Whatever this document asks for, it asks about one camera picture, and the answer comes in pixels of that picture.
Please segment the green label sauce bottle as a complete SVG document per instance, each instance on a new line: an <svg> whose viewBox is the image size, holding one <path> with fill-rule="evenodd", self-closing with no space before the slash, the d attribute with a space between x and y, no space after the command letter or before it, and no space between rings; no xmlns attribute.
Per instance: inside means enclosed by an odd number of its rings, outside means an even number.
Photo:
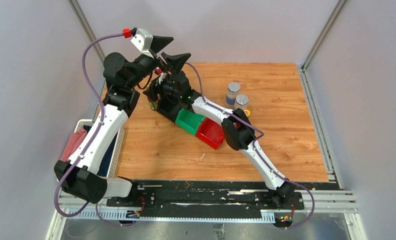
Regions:
<svg viewBox="0 0 396 240"><path fill-rule="evenodd" d="M150 109L156 111L158 109L158 101L154 101L151 98L148 98Z"/></svg>

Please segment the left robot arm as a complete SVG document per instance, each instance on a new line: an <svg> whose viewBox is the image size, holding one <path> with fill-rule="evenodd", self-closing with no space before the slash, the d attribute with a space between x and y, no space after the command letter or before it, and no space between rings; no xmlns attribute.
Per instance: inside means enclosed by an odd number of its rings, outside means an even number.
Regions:
<svg viewBox="0 0 396 240"><path fill-rule="evenodd" d="M58 179L54 200L67 193L96 204L102 199L119 198L124 205L134 206L139 200L137 184L124 177L98 174L102 158L112 140L134 111L140 93L139 83L149 79L155 69L164 77L177 77L189 53L168 55L163 49L173 41L171 36L124 34L140 52L133 61L122 54L108 54L103 62L107 93L99 98L100 113L78 148L65 161L59 160L54 171Z"/></svg>

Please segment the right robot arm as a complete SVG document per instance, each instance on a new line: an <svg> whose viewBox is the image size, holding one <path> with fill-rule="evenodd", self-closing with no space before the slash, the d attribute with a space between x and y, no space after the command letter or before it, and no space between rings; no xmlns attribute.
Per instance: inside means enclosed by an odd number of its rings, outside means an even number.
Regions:
<svg viewBox="0 0 396 240"><path fill-rule="evenodd" d="M271 162L262 150L253 127L244 111L221 107L194 90L185 73L162 73L152 80L144 94L161 107L163 99L173 100L180 108L203 115L223 129L225 140L235 151L245 155L263 177L268 189L273 190L272 204L283 209L291 203L295 185Z"/></svg>

